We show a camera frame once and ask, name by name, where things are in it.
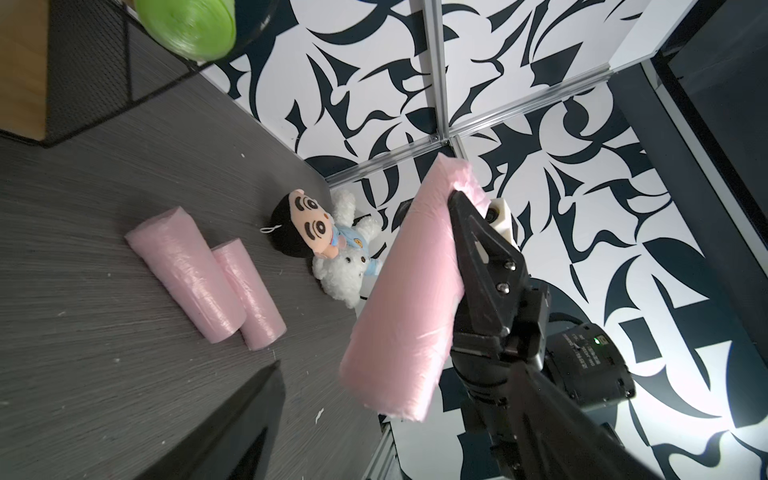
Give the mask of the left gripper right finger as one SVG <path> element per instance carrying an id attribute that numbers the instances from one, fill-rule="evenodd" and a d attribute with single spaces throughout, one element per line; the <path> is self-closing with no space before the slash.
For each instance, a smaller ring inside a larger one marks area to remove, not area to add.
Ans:
<path id="1" fill-rule="evenodd" d="M 656 479 L 542 374 L 515 363 L 507 417 L 525 479 Z"/>

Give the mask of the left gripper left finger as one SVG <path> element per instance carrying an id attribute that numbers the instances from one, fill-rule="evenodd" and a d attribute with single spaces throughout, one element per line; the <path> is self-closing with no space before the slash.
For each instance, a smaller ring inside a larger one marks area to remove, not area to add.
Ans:
<path id="1" fill-rule="evenodd" d="M 264 479 L 286 398 L 281 362 L 259 370 L 140 479 Z"/>

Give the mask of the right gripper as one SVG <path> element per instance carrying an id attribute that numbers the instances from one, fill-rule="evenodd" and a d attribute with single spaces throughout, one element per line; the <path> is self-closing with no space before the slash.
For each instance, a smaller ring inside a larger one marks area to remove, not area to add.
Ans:
<path id="1" fill-rule="evenodd" d="M 454 320 L 454 368 L 492 372 L 523 362 L 540 372 L 551 312 L 549 287 L 529 285 L 523 255 L 464 192 L 452 192 L 447 205 L 464 286 Z"/>

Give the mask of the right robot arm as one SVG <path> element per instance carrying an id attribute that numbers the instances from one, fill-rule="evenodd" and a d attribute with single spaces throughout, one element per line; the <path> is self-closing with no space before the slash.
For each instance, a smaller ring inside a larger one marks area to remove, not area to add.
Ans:
<path id="1" fill-rule="evenodd" d="M 507 479 L 648 479 L 651 472 L 590 410 L 631 399 L 635 383 L 599 326 L 557 334 L 551 293 L 520 251 L 460 191 L 447 202 L 465 294 L 451 359 L 468 399 L 465 427 L 484 432 Z"/>

